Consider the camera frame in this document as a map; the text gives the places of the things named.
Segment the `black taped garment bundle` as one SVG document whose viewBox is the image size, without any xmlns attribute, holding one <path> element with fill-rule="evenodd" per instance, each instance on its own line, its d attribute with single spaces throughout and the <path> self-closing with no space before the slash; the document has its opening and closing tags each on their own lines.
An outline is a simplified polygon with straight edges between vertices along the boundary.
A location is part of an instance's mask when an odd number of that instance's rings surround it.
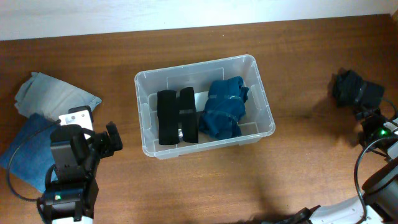
<svg viewBox="0 0 398 224">
<path fill-rule="evenodd" d="M 384 86 L 365 80 L 354 70 L 343 70 L 332 76 L 331 95 L 338 107 L 378 108 L 384 92 Z"/>
</svg>

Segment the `dark blue taped garment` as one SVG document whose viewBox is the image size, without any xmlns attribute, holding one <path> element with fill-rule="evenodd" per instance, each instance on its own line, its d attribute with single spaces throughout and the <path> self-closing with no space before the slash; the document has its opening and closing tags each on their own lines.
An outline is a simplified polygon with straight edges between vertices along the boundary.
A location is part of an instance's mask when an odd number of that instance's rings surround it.
<svg viewBox="0 0 398 224">
<path fill-rule="evenodd" d="M 199 131 L 217 140 L 242 135 L 238 123 L 246 114 L 245 102 L 249 88 L 236 76 L 227 80 L 215 80 L 209 89 L 208 99 L 199 118 Z"/>
</svg>

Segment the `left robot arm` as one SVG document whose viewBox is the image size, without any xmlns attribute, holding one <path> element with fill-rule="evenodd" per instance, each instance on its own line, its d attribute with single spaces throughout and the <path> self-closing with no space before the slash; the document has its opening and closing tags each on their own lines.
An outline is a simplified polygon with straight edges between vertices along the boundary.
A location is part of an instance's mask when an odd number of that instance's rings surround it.
<svg viewBox="0 0 398 224">
<path fill-rule="evenodd" d="M 37 199 L 44 223 L 93 223 L 99 187 L 96 172 L 100 160 L 123 148 L 113 122 L 96 133 L 77 124 L 58 127 L 50 135 L 55 164 L 45 176 L 45 191 Z"/>
</svg>

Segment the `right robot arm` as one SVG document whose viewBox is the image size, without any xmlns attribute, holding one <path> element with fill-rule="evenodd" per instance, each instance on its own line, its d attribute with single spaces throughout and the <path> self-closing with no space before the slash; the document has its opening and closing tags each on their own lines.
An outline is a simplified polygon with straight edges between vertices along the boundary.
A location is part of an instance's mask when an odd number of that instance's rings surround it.
<svg viewBox="0 0 398 224">
<path fill-rule="evenodd" d="M 357 196 L 330 206 L 303 208 L 280 223 L 397 223 L 397 115 L 384 117 L 379 109 L 361 107 L 356 115 L 361 123 L 360 152 L 354 165 Z M 383 156 L 387 164 L 359 184 L 359 165 L 373 152 Z"/>
</svg>

